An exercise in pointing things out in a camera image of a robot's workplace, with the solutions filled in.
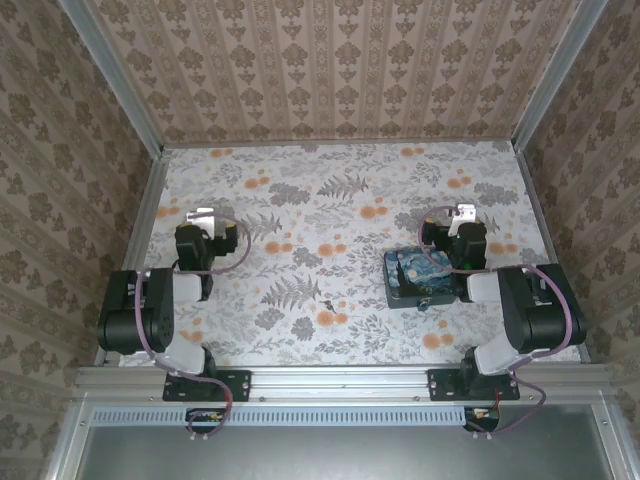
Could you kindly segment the black connector board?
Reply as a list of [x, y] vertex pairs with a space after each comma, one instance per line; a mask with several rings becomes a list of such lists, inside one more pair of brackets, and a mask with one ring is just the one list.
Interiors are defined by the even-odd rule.
[[492, 407], [465, 407], [465, 424], [463, 428], [475, 433], [491, 433], [498, 428], [500, 422], [500, 409]]
[[191, 408], [186, 411], [186, 429], [192, 436], [210, 436], [224, 421], [224, 408]]

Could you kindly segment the starry night print box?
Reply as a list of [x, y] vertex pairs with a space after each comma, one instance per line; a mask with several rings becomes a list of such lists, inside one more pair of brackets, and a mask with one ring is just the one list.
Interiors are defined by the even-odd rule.
[[386, 251], [383, 275], [390, 309], [418, 310], [424, 297], [432, 298], [429, 308], [449, 305], [457, 299], [452, 290], [452, 274], [433, 265], [420, 248]]

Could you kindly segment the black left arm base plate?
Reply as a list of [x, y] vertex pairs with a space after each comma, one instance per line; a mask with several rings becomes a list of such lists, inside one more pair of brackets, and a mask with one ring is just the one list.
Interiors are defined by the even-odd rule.
[[[247, 402], [251, 390], [250, 370], [219, 369], [216, 379], [232, 392], [234, 402]], [[166, 375], [162, 399], [165, 402], [222, 402], [222, 388], [210, 382], [197, 382], [183, 377]]]

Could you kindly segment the aluminium cross rail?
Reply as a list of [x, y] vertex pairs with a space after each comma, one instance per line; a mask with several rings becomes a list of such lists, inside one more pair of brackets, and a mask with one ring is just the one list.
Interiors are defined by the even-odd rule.
[[[415, 366], [245, 367], [250, 370], [247, 402], [272, 404], [398, 403], [431, 401], [427, 371], [456, 369], [452, 364]], [[609, 372], [602, 365], [540, 362], [517, 372], [519, 401], [535, 403], [547, 394], [550, 404], [588, 404], [611, 392]], [[151, 367], [83, 368], [74, 395], [104, 402], [160, 402], [166, 374]]]

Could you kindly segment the floral table cover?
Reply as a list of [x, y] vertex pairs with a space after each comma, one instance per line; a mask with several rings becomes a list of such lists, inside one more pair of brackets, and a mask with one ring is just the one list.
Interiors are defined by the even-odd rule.
[[221, 365], [455, 362], [493, 338], [496, 304], [388, 307], [383, 256], [415, 246], [435, 206], [477, 207], [492, 266], [548, 259], [506, 141], [176, 148], [163, 164], [146, 266], [175, 261], [190, 210], [246, 225], [238, 251], [215, 261], [209, 300], [175, 313], [178, 337]]

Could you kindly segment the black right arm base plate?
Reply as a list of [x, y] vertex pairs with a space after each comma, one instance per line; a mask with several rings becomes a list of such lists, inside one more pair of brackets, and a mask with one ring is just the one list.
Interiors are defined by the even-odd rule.
[[456, 369], [430, 369], [427, 377], [430, 399], [434, 402], [520, 399], [519, 387], [509, 375], [464, 376]]

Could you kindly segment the aluminium frame post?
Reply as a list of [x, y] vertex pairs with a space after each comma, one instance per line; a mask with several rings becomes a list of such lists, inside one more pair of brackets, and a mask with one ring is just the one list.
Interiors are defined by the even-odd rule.
[[580, 0], [512, 134], [516, 154], [522, 154], [531, 140], [607, 3], [608, 0]]
[[151, 159], [158, 161], [163, 150], [161, 135], [153, 124], [142, 96], [136, 92], [129, 80], [124, 62], [117, 58], [115, 49], [110, 45], [84, 0], [59, 1]]

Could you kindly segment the grey metal sheet panel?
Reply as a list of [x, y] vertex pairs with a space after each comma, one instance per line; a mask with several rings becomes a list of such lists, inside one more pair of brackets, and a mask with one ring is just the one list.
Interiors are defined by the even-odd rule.
[[456, 426], [98, 426], [72, 409], [46, 480], [640, 480], [616, 409], [547, 406], [492, 437]]

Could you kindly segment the aluminium side rail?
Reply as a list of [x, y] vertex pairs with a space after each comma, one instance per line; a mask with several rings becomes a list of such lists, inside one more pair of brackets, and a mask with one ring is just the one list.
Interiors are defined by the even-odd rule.
[[151, 164], [135, 223], [120, 270], [141, 270], [155, 222], [156, 211], [166, 182], [168, 150], [163, 148]]
[[529, 171], [525, 156], [522, 152], [519, 151], [514, 151], [514, 153], [531, 203], [531, 208], [534, 212], [538, 229], [544, 243], [545, 251], [552, 263], [558, 263], [559, 259], [553, 244], [552, 236], [550, 234], [543, 209], [535, 190], [534, 182]]

